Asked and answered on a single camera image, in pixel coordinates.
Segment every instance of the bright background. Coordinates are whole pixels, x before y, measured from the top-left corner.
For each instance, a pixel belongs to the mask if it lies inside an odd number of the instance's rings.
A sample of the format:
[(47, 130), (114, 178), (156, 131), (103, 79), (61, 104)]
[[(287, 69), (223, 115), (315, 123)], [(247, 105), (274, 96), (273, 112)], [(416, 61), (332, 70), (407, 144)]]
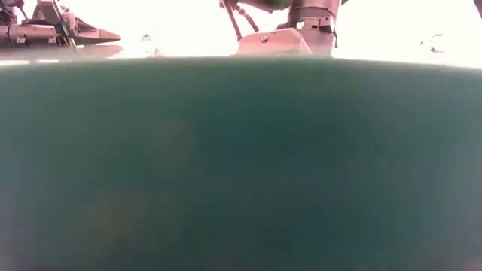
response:
[[(27, 1), (31, 14), (35, 0)], [(62, 0), (87, 23), (123, 36), (127, 51), (149, 34), (165, 56), (224, 56), (236, 50), (236, 36), (218, 0)], [(246, 7), (262, 31), (276, 28), (286, 11), (267, 14)], [(243, 34), (251, 28), (242, 17)], [(479, 62), (482, 21), (473, 0), (351, 0), (339, 13), (337, 55), (361, 59)], [(446, 53), (428, 53), (420, 42), (444, 35)]]

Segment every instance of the machinery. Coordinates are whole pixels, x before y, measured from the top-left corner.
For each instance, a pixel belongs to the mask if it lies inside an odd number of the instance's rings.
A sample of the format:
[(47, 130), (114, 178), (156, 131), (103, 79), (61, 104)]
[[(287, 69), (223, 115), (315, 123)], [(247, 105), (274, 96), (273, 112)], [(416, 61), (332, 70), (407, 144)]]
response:
[[(239, 53), (329, 54), (337, 5)], [(128, 59), (0, 82), (1, 271), (482, 270), (480, 71)]]
[[(337, 46), (338, 9), (348, 0), (220, 0), (239, 42), (237, 55), (318, 54), (330, 56)], [(474, 0), (482, 14), (482, 0)], [(250, 5), (268, 13), (289, 8), (288, 19), (272, 32), (259, 32), (253, 19), (239, 6)], [(233, 12), (243, 15), (255, 33), (241, 36)]]
[[(23, 10), (23, 0), (0, 0), (0, 54), (11, 57), (26, 53), (24, 50), (16, 53), (18, 49), (76, 49), (79, 46), (86, 47), (121, 39), (117, 34), (85, 23), (69, 8), (57, 2), (58, 0), (37, 0), (33, 15), (29, 18)], [(17, 19), (16, 9), (19, 9), (25, 18), (21, 22)], [(103, 48), (102, 51), (118, 50)]]

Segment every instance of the mechanical part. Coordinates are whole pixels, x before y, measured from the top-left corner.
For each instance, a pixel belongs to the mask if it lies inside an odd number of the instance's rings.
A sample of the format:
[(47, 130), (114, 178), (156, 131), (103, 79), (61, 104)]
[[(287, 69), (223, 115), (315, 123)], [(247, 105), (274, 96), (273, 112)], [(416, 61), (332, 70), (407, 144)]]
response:
[[(97, 29), (76, 17), (58, 0), (37, 0), (32, 19), (23, 12), (23, 0), (0, 0), (0, 50), (37, 47), (69, 47), (119, 41), (114, 33)], [(14, 7), (25, 20), (19, 25)]]
[(0, 48), (58, 47), (58, 34), (53, 26), (17, 25), (0, 26)]
[(238, 46), (238, 56), (311, 54), (311, 50), (296, 29), (278, 29), (244, 37)]
[[(250, 53), (315, 53), (330, 56), (337, 45), (335, 30), (338, 9), (347, 0), (221, 0), (227, 8), (236, 36), (239, 42), (239, 55)], [(239, 27), (230, 9), (238, 10), (245, 15), (238, 3), (251, 5), (266, 12), (290, 7), (288, 20), (278, 26), (278, 29), (268, 33), (255, 33), (241, 37)]]
[(298, 30), (311, 51), (331, 55), (340, 0), (293, 0), (287, 27)]
[(8, 7), (23, 6), (23, 0), (2, 0), (2, 3)]
[(480, 17), (482, 17), (482, 0), (474, 0), (475, 7), (477, 8)]

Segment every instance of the robotic arm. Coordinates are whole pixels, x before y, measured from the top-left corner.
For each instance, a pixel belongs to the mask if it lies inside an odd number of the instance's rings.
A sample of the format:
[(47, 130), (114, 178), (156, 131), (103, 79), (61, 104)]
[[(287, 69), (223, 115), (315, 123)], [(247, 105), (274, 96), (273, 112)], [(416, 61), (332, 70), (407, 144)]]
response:
[[(17, 48), (67, 47), (119, 41), (117, 34), (97, 29), (76, 17), (58, 0), (37, 0), (31, 19), (23, 0), (0, 0), (0, 51)], [(18, 24), (15, 10), (26, 18)]]
[[(220, 0), (226, 8), (238, 35), (237, 55), (311, 54), (331, 56), (337, 46), (336, 22), (339, 7), (348, 0)], [(240, 11), (238, 3), (272, 13), (289, 8), (288, 20), (272, 32), (242, 37), (233, 11)], [(482, 16), (482, 0), (474, 0)]]

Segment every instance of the white sky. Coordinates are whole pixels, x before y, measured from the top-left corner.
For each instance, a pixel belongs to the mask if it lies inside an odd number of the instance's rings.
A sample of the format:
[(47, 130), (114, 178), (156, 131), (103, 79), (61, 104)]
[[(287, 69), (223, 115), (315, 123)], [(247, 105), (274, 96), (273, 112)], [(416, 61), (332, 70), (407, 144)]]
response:
[[(167, 56), (227, 55), (236, 50), (233, 27), (218, 0), (62, 2), (87, 23), (122, 35), (127, 48), (136, 47), (140, 37), (149, 34)], [(286, 15), (285, 11), (269, 15), (246, 10), (262, 31), (276, 28)], [(242, 17), (238, 23), (243, 34), (252, 32)], [(350, 52), (399, 55), (416, 50), (422, 39), (435, 32), (443, 32), (453, 52), (473, 53), (482, 44), (481, 23), (473, 0), (350, 0), (339, 13), (339, 45)]]

